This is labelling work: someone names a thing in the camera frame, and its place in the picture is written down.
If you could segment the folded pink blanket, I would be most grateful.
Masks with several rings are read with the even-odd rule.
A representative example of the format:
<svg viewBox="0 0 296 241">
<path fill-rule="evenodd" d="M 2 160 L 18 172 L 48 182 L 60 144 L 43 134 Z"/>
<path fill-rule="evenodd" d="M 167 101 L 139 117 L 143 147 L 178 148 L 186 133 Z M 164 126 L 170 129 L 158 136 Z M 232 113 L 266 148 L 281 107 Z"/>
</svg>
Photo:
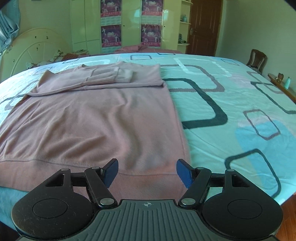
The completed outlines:
<svg viewBox="0 0 296 241">
<path fill-rule="evenodd" d="M 121 50 L 122 51 L 126 51 L 126 52 L 140 52 L 144 49 L 147 49 L 147 46 L 144 45 L 132 45 L 132 46 L 125 46 L 122 47 Z"/>
</svg>

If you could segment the wooden side table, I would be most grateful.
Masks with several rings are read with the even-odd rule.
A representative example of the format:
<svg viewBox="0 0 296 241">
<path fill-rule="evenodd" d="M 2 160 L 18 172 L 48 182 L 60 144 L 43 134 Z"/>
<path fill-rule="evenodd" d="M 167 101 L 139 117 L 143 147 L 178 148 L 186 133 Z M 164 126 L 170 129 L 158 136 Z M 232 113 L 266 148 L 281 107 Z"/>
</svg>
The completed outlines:
<svg viewBox="0 0 296 241">
<path fill-rule="evenodd" d="M 291 88 L 286 89 L 284 87 L 284 82 L 281 80 L 278 80 L 278 77 L 268 73 L 267 75 L 273 85 L 275 85 L 278 89 L 280 89 L 285 95 L 287 95 L 294 103 L 295 103 L 295 91 L 293 91 Z"/>
</svg>

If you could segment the lower right pink poster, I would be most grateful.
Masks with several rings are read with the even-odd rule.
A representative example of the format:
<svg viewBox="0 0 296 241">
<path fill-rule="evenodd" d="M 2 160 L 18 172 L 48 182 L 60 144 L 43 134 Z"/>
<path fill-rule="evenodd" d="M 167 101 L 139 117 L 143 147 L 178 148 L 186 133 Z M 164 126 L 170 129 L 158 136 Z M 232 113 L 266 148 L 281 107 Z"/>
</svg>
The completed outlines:
<svg viewBox="0 0 296 241">
<path fill-rule="evenodd" d="M 161 25 L 141 25 L 141 44 L 148 47 L 161 47 L 162 26 Z"/>
</svg>

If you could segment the pink poster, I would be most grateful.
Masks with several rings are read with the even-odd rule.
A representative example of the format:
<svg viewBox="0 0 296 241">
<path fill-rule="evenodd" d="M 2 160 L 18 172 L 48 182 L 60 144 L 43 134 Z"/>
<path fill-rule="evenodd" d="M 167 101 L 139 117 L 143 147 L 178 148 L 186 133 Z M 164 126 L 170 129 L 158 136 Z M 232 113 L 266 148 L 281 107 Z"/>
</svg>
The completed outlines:
<svg viewBox="0 0 296 241">
<path fill-rule="evenodd" d="M 142 15 L 144 16 L 162 16 L 163 0 L 142 0 Z"/>
<path fill-rule="evenodd" d="M 101 26 L 102 48 L 121 46 L 121 25 Z"/>
<path fill-rule="evenodd" d="M 141 25 L 141 44 L 148 47 L 161 47 L 162 26 L 161 25 Z"/>
<path fill-rule="evenodd" d="M 101 0 L 101 17 L 120 16 L 122 0 Z"/>
</svg>

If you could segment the corner wall shelves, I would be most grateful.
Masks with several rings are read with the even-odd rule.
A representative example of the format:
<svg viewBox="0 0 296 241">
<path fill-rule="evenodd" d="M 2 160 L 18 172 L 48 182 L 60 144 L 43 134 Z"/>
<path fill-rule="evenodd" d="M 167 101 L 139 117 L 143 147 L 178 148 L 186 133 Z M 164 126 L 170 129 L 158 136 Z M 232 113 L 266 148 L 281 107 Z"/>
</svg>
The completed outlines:
<svg viewBox="0 0 296 241">
<path fill-rule="evenodd" d="M 193 6 L 192 1 L 181 0 L 180 8 L 180 24 L 179 24 L 179 36 L 177 50 L 186 53 L 189 46 L 189 31 L 190 31 L 190 13 Z"/>
</svg>

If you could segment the pink plaid bedsheet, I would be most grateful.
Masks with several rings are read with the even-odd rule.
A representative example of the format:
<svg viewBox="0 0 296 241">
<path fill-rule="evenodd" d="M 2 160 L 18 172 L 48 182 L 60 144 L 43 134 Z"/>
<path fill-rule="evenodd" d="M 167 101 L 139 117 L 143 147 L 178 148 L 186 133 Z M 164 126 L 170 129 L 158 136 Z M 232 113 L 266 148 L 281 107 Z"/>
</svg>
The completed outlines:
<svg viewBox="0 0 296 241">
<path fill-rule="evenodd" d="M 182 54 L 182 52 L 178 50 L 170 50 L 170 49 L 159 49 L 159 48 L 151 48 L 147 47 L 147 49 L 144 49 L 140 52 L 126 52 L 122 51 L 121 48 L 115 50 L 111 54 L 125 54 L 125 53 L 159 53 L 159 54 Z"/>
</svg>

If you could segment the floral patterned pillow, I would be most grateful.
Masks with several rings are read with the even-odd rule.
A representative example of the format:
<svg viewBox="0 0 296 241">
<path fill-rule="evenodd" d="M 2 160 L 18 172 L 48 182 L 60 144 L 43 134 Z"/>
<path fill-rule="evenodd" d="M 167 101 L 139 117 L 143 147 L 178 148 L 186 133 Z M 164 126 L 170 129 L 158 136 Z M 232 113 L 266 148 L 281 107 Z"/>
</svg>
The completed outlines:
<svg viewBox="0 0 296 241">
<path fill-rule="evenodd" d="M 39 61 L 39 62 L 36 62 L 36 63 L 27 62 L 26 63 L 26 70 L 32 69 L 32 68 L 35 68 L 35 67 L 39 67 L 39 66 L 43 66 L 43 65 L 48 65 L 48 64 L 60 62 L 63 59 L 64 55 L 65 55 L 65 53 L 59 49 L 54 54 L 54 56 L 49 60 L 43 60 L 43 61 Z"/>
</svg>

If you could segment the lower left pink poster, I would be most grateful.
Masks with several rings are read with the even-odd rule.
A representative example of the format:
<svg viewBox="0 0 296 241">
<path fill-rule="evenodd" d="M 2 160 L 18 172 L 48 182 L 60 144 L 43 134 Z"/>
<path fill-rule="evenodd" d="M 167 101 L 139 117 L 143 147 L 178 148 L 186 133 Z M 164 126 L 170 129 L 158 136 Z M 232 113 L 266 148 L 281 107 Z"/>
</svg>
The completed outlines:
<svg viewBox="0 0 296 241">
<path fill-rule="evenodd" d="M 102 48 L 121 46 L 121 25 L 101 26 Z"/>
</svg>

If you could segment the patterned light blue bedsheet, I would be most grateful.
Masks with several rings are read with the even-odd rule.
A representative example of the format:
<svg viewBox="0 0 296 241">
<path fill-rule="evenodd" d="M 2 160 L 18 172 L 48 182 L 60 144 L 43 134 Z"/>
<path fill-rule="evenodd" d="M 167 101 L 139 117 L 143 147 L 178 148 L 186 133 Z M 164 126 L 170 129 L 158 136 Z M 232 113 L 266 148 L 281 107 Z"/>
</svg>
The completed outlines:
<svg viewBox="0 0 296 241">
<path fill-rule="evenodd" d="M 279 204 L 295 193 L 295 104 L 243 63 L 184 54 L 112 54 L 21 72 L 1 84 L 1 119 L 49 70 L 118 62 L 161 67 L 194 167 L 231 168 Z"/>
</svg>

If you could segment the blue satin curtain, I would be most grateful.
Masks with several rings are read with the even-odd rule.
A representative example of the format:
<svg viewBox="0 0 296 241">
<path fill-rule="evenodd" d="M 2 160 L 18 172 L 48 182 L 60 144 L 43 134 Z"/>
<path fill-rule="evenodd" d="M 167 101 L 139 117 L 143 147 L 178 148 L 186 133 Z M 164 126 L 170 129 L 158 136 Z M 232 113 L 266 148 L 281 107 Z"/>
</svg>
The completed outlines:
<svg viewBox="0 0 296 241">
<path fill-rule="evenodd" d="M 1 1 L 1 53 L 12 44 L 20 31 L 19 1 Z"/>
</svg>

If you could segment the teal bottle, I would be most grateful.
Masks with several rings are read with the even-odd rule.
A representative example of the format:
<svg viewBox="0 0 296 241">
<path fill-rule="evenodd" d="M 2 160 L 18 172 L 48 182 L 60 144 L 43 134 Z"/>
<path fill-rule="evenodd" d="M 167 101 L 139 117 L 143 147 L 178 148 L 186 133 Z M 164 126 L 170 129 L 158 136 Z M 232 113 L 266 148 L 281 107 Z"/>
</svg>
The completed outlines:
<svg viewBox="0 0 296 241">
<path fill-rule="evenodd" d="M 291 78 L 288 77 L 287 80 L 286 80 L 285 83 L 284 83 L 284 88 L 285 88 L 285 89 L 289 89 L 289 87 L 290 87 L 290 82 L 291 82 Z"/>
</svg>

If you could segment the brown wooden door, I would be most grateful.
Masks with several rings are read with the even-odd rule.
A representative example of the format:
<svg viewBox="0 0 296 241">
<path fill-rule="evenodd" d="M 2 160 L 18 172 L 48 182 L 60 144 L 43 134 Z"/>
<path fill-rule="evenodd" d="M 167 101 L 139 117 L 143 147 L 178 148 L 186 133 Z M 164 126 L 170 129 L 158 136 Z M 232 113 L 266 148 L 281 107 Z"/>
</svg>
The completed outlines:
<svg viewBox="0 0 296 241">
<path fill-rule="evenodd" d="M 214 56 L 222 18 L 222 0 L 192 1 L 186 53 Z"/>
</svg>

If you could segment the cream round headboard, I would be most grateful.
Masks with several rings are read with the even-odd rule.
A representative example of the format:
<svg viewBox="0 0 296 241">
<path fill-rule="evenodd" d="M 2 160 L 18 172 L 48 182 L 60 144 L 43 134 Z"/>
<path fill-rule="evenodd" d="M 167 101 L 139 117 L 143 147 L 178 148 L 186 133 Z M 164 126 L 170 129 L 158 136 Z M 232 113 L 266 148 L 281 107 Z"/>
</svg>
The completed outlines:
<svg viewBox="0 0 296 241">
<path fill-rule="evenodd" d="M 66 40 L 48 28 L 34 28 L 20 34 L 1 57 L 1 81 L 26 70 L 27 62 L 51 59 L 61 50 L 71 52 Z"/>
</svg>

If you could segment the orange striped pillow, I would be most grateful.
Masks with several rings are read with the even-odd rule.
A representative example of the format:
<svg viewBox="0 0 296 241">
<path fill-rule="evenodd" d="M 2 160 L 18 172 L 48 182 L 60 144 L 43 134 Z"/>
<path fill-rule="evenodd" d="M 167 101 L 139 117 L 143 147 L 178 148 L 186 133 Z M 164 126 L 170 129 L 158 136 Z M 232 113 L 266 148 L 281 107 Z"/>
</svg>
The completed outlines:
<svg viewBox="0 0 296 241">
<path fill-rule="evenodd" d="M 79 57 L 79 55 L 77 55 L 77 54 L 74 54 L 74 53 L 67 53 L 67 54 L 65 54 L 65 55 L 62 57 L 61 61 L 66 61 L 66 60 L 76 59 L 76 58 L 78 58 L 78 57 Z"/>
</svg>

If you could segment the pink sweatshirt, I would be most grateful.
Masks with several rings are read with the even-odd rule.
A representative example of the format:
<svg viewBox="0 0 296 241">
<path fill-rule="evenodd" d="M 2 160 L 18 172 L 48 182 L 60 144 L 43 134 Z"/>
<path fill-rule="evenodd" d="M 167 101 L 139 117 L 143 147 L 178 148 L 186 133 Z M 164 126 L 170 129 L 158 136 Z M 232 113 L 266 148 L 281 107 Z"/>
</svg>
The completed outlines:
<svg viewBox="0 0 296 241">
<path fill-rule="evenodd" d="M 158 64 L 46 71 L 1 124 L 1 186 L 21 191 L 60 169 L 82 172 L 115 158 L 115 198 L 179 199 L 176 162 L 189 157 Z"/>
</svg>

